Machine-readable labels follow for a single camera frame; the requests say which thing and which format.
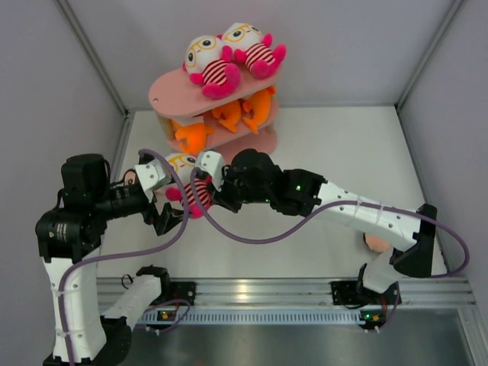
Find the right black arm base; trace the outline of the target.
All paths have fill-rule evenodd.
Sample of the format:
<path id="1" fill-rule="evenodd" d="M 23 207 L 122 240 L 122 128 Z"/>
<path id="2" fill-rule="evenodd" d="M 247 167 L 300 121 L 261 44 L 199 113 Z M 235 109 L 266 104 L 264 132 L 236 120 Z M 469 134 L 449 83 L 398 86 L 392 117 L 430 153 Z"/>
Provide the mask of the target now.
<path id="1" fill-rule="evenodd" d="M 398 283 L 382 294 L 363 288 L 357 281 L 333 281 L 330 287 L 335 306 L 360 311 L 359 327 L 365 332 L 379 333 L 402 303 Z"/>

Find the large orange shark plush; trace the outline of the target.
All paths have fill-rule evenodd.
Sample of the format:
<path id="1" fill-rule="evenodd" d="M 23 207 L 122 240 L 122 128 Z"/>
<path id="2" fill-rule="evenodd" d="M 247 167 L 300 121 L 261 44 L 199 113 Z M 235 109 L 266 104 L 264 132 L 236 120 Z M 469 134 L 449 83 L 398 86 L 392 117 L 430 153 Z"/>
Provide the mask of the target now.
<path id="1" fill-rule="evenodd" d="M 276 88 L 271 85 L 255 92 L 242 103 L 242 109 L 246 113 L 242 120 L 253 133 L 258 134 L 258 127 L 268 119 L 272 96 L 275 93 Z"/>

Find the small orange shark plush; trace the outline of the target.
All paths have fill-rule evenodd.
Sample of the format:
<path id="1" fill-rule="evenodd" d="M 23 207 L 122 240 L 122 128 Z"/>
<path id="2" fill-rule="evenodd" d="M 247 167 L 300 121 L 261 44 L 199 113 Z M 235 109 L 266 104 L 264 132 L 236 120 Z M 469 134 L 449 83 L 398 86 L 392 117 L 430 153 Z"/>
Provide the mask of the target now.
<path id="1" fill-rule="evenodd" d="M 237 132 L 237 124 L 241 118 L 241 106 L 239 101 L 231 101 L 227 104 L 213 108 L 211 113 L 226 129 L 233 133 Z"/>

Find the boy doll plush blue cap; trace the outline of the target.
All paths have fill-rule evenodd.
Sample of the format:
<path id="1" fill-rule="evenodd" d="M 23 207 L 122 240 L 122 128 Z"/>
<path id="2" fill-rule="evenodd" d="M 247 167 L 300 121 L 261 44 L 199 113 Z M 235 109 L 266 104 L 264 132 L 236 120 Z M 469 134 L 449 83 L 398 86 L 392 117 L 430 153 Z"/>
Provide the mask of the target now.
<path id="1" fill-rule="evenodd" d="M 137 177 L 135 169 L 128 169 L 125 171 L 125 173 L 123 173 L 120 184 L 123 186 L 134 185 L 136 180 Z"/>

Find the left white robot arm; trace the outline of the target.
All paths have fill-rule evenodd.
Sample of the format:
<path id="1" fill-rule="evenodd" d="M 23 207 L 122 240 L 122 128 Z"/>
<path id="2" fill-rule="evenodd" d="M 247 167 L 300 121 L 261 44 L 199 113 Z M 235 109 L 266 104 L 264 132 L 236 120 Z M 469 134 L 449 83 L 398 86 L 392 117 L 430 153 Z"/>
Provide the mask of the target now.
<path id="1" fill-rule="evenodd" d="M 37 222 L 40 257 L 50 279 L 56 338 L 47 365 L 118 365 L 127 357 L 134 327 L 157 307 L 173 306 L 182 321 L 191 304 L 172 291 L 164 268 L 141 268 L 133 283 L 108 310 L 98 306 L 98 263 L 108 222 L 139 214 L 158 235 L 174 231 L 181 236 L 188 210 L 176 213 L 169 204 L 156 207 L 155 191 L 180 183 L 171 164 L 158 153 L 140 151 L 136 181 L 126 185 L 111 180 L 111 167 L 99 154 L 66 160 L 61 168 L 63 187 L 56 206 Z"/>

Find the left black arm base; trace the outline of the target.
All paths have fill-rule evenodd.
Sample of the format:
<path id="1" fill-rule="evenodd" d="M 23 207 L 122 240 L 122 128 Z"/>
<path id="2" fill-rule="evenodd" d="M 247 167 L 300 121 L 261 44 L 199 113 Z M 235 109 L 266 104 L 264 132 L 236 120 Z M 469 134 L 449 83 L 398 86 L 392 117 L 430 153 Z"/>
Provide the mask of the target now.
<path id="1" fill-rule="evenodd" d="M 197 284 L 194 281 L 176 281 L 169 286 L 169 294 L 165 299 L 158 298 L 151 303 L 152 309 L 161 307 L 164 303 L 175 306 L 173 311 L 166 311 L 166 317 L 159 316 L 159 320 L 170 321 L 169 325 L 149 325 L 156 335 L 161 335 L 177 328 L 188 317 L 190 308 L 194 305 Z"/>

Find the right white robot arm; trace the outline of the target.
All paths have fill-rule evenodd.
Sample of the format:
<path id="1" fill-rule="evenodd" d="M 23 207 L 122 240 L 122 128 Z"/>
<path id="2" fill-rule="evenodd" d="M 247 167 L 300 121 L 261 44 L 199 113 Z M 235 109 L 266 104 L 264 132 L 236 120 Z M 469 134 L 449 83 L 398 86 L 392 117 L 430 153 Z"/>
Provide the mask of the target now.
<path id="1" fill-rule="evenodd" d="M 244 204 L 267 204 L 285 216 L 322 217 L 389 243 L 373 262 L 363 265 L 356 294 L 372 303 L 401 278 L 430 278 L 437 209 L 387 207 L 340 188 L 304 169 L 282 170 L 270 156 L 255 149 L 239 152 L 230 164 L 214 151 L 200 166 L 211 177 L 213 202 L 234 213 Z"/>

